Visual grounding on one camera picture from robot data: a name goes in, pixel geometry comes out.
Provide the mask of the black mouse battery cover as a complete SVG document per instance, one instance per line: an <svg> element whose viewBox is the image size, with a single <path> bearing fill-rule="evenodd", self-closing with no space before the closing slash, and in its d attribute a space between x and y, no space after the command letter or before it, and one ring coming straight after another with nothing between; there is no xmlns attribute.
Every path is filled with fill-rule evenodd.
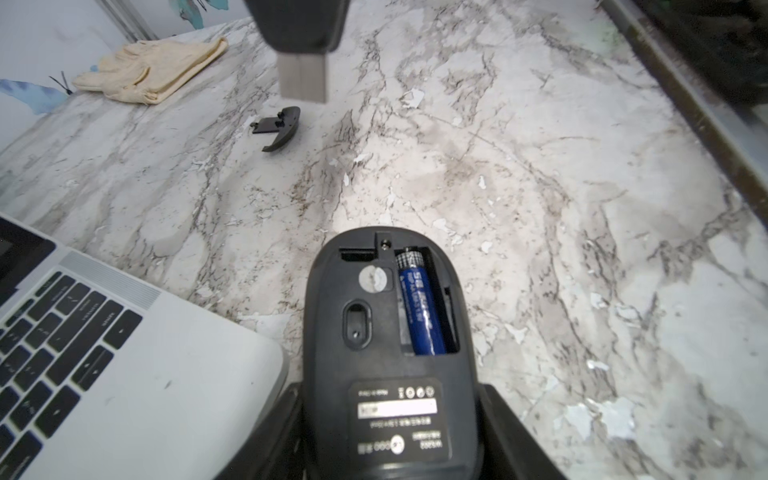
<svg viewBox="0 0 768 480"><path fill-rule="evenodd" d="M266 117L250 124L253 134L276 133L270 145L264 146L265 153L275 152L284 147L296 134L300 123L301 109L289 106L280 110L274 117Z"/></svg>

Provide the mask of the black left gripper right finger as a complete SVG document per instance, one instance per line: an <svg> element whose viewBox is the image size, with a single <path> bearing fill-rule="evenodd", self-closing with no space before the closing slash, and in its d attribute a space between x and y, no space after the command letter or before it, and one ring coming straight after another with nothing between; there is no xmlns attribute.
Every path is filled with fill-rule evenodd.
<svg viewBox="0 0 768 480"><path fill-rule="evenodd" d="M480 479L566 479L494 386L480 384L478 400L483 444Z"/></svg>

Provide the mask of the silver open laptop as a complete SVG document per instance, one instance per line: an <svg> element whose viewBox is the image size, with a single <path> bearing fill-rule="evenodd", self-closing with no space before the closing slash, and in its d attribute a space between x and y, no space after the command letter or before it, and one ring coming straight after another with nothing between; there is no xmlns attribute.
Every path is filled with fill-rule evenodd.
<svg viewBox="0 0 768 480"><path fill-rule="evenodd" d="M269 410L274 340L1 220L1 475L212 479Z"/></svg>

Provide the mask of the blue AA battery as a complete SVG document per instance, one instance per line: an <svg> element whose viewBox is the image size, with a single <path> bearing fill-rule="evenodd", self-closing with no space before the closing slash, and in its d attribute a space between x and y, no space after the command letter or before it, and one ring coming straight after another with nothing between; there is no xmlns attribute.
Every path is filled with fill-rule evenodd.
<svg viewBox="0 0 768 480"><path fill-rule="evenodd" d="M396 255L400 287L415 355L447 353L426 262L416 247Z"/></svg>

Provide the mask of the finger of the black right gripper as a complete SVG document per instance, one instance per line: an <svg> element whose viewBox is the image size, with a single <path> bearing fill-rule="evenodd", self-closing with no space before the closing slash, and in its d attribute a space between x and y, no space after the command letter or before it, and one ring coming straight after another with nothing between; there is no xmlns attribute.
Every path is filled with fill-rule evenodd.
<svg viewBox="0 0 768 480"><path fill-rule="evenodd" d="M341 41L349 0L245 0L265 42L279 53L327 54Z"/></svg>

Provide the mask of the black wireless mouse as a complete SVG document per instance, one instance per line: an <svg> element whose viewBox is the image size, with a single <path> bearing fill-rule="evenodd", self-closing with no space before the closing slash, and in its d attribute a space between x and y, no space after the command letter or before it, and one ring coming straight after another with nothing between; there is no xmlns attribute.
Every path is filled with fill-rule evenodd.
<svg viewBox="0 0 768 480"><path fill-rule="evenodd" d="M423 255L447 353L415 355L396 255ZM332 238L309 273L303 416L311 479L476 479L477 369L459 277L426 236L363 227Z"/></svg>

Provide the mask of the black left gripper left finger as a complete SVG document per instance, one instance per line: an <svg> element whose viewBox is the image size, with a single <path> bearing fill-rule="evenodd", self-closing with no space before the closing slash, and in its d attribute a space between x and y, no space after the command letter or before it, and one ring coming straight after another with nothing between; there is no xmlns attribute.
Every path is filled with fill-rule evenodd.
<svg viewBox="0 0 768 480"><path fill-rule="evenodd" d="M290 384L216 480L303 478L301 384Z"/></svg>

